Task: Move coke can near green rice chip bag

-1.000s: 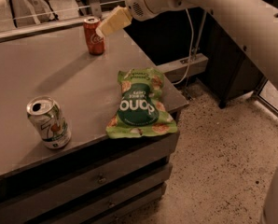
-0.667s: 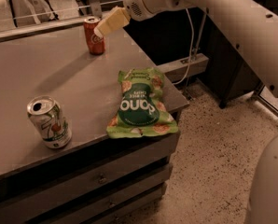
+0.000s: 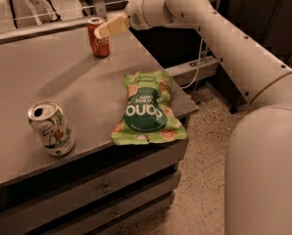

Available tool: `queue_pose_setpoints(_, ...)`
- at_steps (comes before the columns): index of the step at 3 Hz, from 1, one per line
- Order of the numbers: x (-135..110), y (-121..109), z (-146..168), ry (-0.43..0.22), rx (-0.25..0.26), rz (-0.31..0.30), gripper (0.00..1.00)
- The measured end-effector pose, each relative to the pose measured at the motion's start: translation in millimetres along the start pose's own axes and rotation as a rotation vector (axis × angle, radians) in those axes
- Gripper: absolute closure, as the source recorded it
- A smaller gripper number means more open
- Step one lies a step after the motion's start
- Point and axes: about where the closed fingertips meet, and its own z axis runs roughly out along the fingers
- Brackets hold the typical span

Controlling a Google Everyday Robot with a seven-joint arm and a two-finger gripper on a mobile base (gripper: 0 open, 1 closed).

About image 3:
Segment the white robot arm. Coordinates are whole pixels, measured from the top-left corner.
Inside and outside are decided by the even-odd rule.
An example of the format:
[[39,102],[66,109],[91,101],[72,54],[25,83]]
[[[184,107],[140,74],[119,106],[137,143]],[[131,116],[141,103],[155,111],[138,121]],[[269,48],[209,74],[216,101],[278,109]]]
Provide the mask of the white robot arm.
[[155,26],[195,29],[253,108],[226,152],[224,234],[292,235],[292,69],[209,0],[129,0],[95,34]]

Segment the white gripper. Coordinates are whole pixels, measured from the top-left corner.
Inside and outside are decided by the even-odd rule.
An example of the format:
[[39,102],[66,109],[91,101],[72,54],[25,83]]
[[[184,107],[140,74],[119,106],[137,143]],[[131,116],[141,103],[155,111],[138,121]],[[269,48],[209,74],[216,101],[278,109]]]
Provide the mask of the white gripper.
[[129,26],[135,30],[150,29],[144,14],[144,2],[146,0],[127,0],[124,15],[116,15],[100,24],[95,30],[94,35],[98,39],[108,38],[115,34],[126,32]]

